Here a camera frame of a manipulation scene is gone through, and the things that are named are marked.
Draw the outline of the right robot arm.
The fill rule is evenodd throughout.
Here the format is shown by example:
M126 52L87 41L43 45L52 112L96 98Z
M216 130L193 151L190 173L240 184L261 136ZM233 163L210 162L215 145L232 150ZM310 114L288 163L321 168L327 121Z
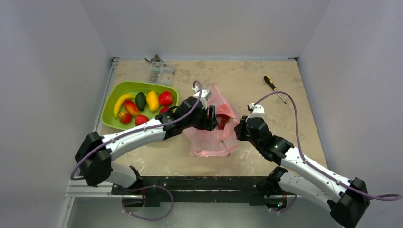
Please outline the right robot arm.
M296 193L324 207L341 226L357 226L370 205L363 180L343 177L300 155L290 141L273 135L262 118L243 116L234 131L238 140L251 143L263 158L300 175L289 180L284 175L268 178L270 192L284 190Z

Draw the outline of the pink plastic bag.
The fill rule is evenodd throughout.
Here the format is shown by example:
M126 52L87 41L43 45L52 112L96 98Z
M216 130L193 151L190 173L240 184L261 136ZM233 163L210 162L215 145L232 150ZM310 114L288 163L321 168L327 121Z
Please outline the pink plastic bag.
M209 87L212 96L208 105L215 106L215 115L224 114L231 117L224 130L216 127L213 131L188 128L184 134L190 142L190 155L199 157L227 157L235 151L239 141L234 127L239 123L238 115L229 100L213 84Z

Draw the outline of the shiny red fake apple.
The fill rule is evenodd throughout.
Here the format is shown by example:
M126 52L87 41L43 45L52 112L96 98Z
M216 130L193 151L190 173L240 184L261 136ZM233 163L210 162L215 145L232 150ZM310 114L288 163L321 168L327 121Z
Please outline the shiny red fake apple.
M169 107L173 104L173 96L170 92L164 91L158 96L160 106Z

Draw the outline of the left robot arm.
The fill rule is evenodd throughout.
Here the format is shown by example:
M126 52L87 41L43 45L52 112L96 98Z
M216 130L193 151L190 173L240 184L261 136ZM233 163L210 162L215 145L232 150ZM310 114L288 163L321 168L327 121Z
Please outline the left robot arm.
M113 162L132 150L149 143L162 142L180 135L187 128L212 131L218 126L215 106L205 106L200 99L188 97L179 106L169 108L144 124L109 135L89 133L80 145L75 161L88 186L102 182L116 183L129 194L142 187L133 167L119 167Z

